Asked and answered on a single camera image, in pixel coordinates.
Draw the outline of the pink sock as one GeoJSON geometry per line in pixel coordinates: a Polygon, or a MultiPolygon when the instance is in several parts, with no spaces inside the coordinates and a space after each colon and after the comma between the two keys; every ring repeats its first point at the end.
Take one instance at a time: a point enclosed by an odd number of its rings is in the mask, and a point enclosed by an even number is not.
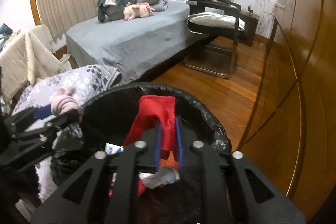
{"type": "Polygon", "coordinates": [[[78,121],[82,120],[84,109],[73,98],[75,88],[73,86],[68,88],[59,88],[54,91],[51,99],[51,113],[54,116],[60,116],[71,110],[76,110],[79,113],[78,121]]]}

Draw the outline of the white blue box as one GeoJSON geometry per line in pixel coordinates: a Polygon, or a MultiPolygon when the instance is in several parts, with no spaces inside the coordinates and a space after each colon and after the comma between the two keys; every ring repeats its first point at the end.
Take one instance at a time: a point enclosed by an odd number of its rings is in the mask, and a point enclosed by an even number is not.
{"type": "Polygon", "coordinates": [[[111,144],[111,143],[106,143],[105,145],[105,153],[107,155],[113,155],[117,153],[121,153],[123,151],[123,146],[111,144]]]}

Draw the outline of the grey sock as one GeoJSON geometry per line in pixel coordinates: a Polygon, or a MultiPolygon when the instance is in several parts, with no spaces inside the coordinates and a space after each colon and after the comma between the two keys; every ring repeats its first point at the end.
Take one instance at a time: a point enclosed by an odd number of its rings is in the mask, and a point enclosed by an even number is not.
{"type": "Polygon", "coordinates": [[[140,173],[139,178],[149,189],[155,189],[162,185],[169,185],[180,180],[180,174],[177,169],[169,166],[159,167],[156,173],[140,173]]]}

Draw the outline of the red sock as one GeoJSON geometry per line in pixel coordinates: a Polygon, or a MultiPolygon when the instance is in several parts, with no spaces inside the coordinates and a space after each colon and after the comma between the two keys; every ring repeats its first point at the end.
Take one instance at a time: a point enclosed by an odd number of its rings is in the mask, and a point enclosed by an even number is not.
{"type": "Polygon", "coordinates": [[[123,143],[124,147],[134,144],[144,137],[149,130],[155,131],[154,169],[159,169],[161,159],[167,159],[170,151],[178,161],[177,137],[175,129],[175,98],[172,96],[142,96],[138,102],[138,113],[123,143]]]}

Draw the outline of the orange mesh net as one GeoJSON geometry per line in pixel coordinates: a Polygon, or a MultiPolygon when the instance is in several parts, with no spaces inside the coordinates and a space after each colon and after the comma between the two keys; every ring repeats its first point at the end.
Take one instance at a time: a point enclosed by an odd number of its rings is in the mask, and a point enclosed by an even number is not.
{"type": "Polygon", "coordinates": [[[179,163],[178,161],[175,160],[174,154],[172,151],[170,151],[169,156],[167,159],[161,159],[159,162],[159,166],[165,166],[165,167],[170,167],[176,170],[179,170],[179,163]]]}

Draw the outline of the black lined trash bin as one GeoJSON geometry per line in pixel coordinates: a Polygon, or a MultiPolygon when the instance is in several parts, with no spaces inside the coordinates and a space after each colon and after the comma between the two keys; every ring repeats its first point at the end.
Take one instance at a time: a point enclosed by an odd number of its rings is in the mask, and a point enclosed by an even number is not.
{"type": "Polygon", "coordinates": [[[133,83],[84,104],[82,136],[62,134],[51,170],[57,223],[224,223],[222,125],[191,94],[133,83]]]}

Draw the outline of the grey floral quilt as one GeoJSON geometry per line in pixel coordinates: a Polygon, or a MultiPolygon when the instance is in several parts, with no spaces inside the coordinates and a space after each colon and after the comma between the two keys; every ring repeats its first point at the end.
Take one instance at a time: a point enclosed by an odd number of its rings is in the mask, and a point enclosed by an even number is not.
{"type": "MultiPolygon", "coordinates": [[[[54,91],[59,88],[73,86],[73,98],[83,107],[93,97],[118,85],[122,75],[115,67],[107,65],[87,65],[66,71],[58,75],[39,81],[34,86],[28,86],[20,96],[13,114],[17,114],[29,107],[44,107],[51,104],[54,91]]],[[[51,115],[40,119],[29,127],[30,130],[41,128],[56,116],[51,115]]],[[[39,184],[39,200],[45,202],[56,191],[58,186],[65,181],[70,173],[56,170],[56,159],[69,151],[80,150],[84,144],[84,137],[79,124],[72,124],[57,132],[57,137],[52,144],[54,155],[35,164],[39,184]]]]}

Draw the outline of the beige quilt on rack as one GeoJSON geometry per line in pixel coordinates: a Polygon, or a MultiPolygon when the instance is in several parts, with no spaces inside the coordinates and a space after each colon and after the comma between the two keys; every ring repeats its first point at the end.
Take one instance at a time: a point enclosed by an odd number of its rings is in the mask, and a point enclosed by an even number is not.
{"type": "Polygon", "coordinates": [[[68,60],[52,54],[50,30],[44,24],[21,32],[1,51],[1,98],[7,105],[27,85],[70,71],[68,60]]]}

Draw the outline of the wooden wardrobe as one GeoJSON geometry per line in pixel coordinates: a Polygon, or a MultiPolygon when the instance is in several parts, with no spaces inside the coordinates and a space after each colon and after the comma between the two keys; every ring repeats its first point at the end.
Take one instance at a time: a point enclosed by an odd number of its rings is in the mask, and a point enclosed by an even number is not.
{"type": "Polygon", "coordinates": [[[309,223],[335,205],[335,0],[276,9],[239,149],[309,223]]]}

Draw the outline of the grey bed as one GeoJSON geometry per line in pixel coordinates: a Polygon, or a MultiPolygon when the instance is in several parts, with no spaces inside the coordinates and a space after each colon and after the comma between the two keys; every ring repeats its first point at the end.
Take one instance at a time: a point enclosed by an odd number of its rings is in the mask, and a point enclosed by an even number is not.
{"type": "Polygon", "coordinates": [[[185,0],[168,0],[165,11],[144,19],[100,23],[92,18],[66,32],[67,50],[78,66],[115,67],[128,84],[205,38],[188,30],[188,15],[185,0]]]}

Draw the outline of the pink plush pig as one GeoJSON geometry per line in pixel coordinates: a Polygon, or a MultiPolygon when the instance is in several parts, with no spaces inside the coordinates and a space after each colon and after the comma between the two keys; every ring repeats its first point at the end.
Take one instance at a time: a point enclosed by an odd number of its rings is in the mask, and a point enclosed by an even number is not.
{"type": "Polygon", "coordinates": [[[153,15],[155,9],[147,2],[131,4],[128,2],[123,9],[124,20],[130,21],[135,18],[147,18],[153,15]]]}

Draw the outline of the dark wooden nightstand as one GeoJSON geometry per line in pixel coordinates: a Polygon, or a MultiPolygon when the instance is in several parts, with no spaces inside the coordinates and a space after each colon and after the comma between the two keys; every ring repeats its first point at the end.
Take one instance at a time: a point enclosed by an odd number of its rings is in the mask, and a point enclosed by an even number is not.
{"type": "Polygon", "coordinates": [[[254,12],[241,11],[240,19],[245,23],[245,30],[239,31],[238,41],[251,47],[255,38],[260,16],[254,12]]]}

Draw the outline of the black cantilever chair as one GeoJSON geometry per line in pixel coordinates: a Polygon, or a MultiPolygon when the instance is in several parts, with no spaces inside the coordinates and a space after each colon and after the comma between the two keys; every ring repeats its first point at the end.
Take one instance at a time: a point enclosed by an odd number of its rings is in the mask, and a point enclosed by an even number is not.
{"type": "Polygon", "coordinates": [[[235,67],[238,40],[248,39],[248,27],[240,18],[242,7],[227,0],[187,0],[190,13],[187,28],[193,34],[221,36],[233,41],[232,48],[205,45],[190,53],[183,65],[190,69],[227,79],[235,67]]]}

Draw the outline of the silver chair cushion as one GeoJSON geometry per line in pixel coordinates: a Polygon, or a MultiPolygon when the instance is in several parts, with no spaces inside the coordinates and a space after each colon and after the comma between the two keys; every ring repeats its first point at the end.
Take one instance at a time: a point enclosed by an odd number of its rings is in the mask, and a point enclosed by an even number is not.
{"type": "Polygon", "coordinates": [[[218,27],[235,30],[236,17],[214,12],[201,12],[188,16],[188,21],[207,27],[218,27]]]}

